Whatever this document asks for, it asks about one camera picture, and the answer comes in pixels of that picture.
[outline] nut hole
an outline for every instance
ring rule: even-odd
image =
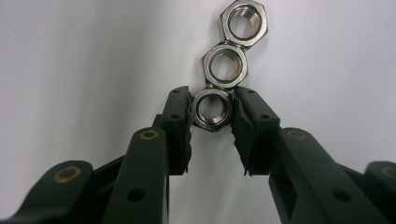
[[[242,60],[238,54],[230,49],[221,49],[216,52],[210,61],[209,70],[217,82],[230,83],[238,78],[242,66]]]
[[[220,122],[226,113],[226,106],[217,95],[208,95],[198,104],[198,116],[210,124]]]
[[[219,73],[214,74],[213,61],[220,56],[228,57],[233,61],[233,72],[228,75],[226,79],[221,79]],[[215,87],[224,90],[230,90],[231,88],[238,85],[245,76],[248,75],[248,63],[246,55],[242,49],[227,44],[216,45],[203,57],[203,67],[205,73],[206,84],[212,84]]]
[[[218,103],[217,106],[206,105],[206,108],[218,108],[217,113],[213,113],[214,110],[211,110],[210,113],[214,114],[212,116],[205,115],[205,102],[203,105],[201,105],[201,102],[208,97],[215,97],[214,99],[212,98],[212,100],[215,102],[217,101]],[[224,126],[228,125],[233,117],[233,97],[230,93],[227,93],[223,90],[206,87],[194,96],[191,104],[191,112],[193,114],[195,126],[210,132],[218,132]]]
[[[228,23],[231,32],[236,38],[247,40],[259,32],[262,18],[255,7],[242,5],[231,12]]]
[[[132,203],[142,201],[146,196],[146,192],[141,188],[136,188],[128,193],[128,200]]]

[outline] stack of hex nuts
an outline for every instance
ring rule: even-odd
[[[239,37],[233,33],[230,24],[235,17],[247,18],[252,26],[249,37]],[[219,18],[220,43],[203,58],[206,87],[192,100],[194,124],[204,130],[217,132],[230,123],[233,116],[233,97],[230,91],[248,75],[248,63],[245,51],[253,47],[267,33],[267,18],[264,6],[250,0],[240,0],[228,6]],[[220,79],[212,72],[214,59],[226,56],[233,61],[233,75]],[[221,101],[220,115],[213,119],[205,118],[199,110],[200,103],[206,97],[217,97]]]

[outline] internal thread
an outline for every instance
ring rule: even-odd
[[[217,57],[221,57],[221,56],[225,56],[230,58],[233,61],[233,75],[228,78],[228,79],[219,79],[216,77],[216,75],[213,74],[212,71],[212,62],[215,58]],[[218,81],[218,82],[222,82],[222,83],[229,83],[234,81],[236,78],[239,77],[239,74],[242,71],[242,60],[239,58],[239,56],[233,52],[232,50],[229,49],[223,49],[220,50],[219,52],[217,52],[214,56],[213,59],[210,61],[210,65],[209,65],[209,69],[210,69],[210,73],[214,75],[214,78]]]
[[[233,10],[233,12],[231,13],[231,17],[230,17],[228,23],[230,23],[232,18],[235,18],[238,16],[247,18],[250,21],[251,26],[253,27],[252,32],[249,37],[247,37],[247,38],[238,37],[239,39],[249,39],[249,38],[253,37],[255,34],[257,34],[257,32],[259,31],[259,28],[262,25],[262,18],[260,17],[260,14],[257,12],[255,7],[241,6],[241,7],[235,8]]]
[[[205,117],[201,114],[201,112],[200,112],[200,105],[201,105],[202,101],[203,101],[204,99],[206,99],[206,98],[216,98],[216,99],[220,100],[220,102],[221,102],[221,107],[222,107],[221,112],[220,112],[220,114],[219,114],[218,116],[216,116],[216,117],[213,118],[213,119],[207,119],[207,118],[205,118]],[[203,97],[203,98],[198,102],[198,106],[197,106],[197,115],[198,115],[198,117],[201,119],[201,121],[202,121],[203,123],[205,123],[206,125],[216,125],[216,124],[221,123],[221,122],[224,120],[224,118],[225,118],[225,116],[227,115],[227,113],[228,113],[228,112],[227,112],[227,105],[225,104],[224,100],[223,100],[220,96],[218,96],[218,95],[215,95],[215,94],[213,94],[213,95],[207,95],[207,96]]]

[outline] white wall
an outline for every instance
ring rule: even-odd
[[[396,161],[396,2],[261,3],[269,33],[247,52],[241,85],[350,168]],[[230,4],[0,2],[0,218],[51,166],[97,168],[125,153],[173,88],[198,92]],[[243,176],[231,129],[191,131],[190,172],[171,178],[171,223],[279,223],[267,177]]]

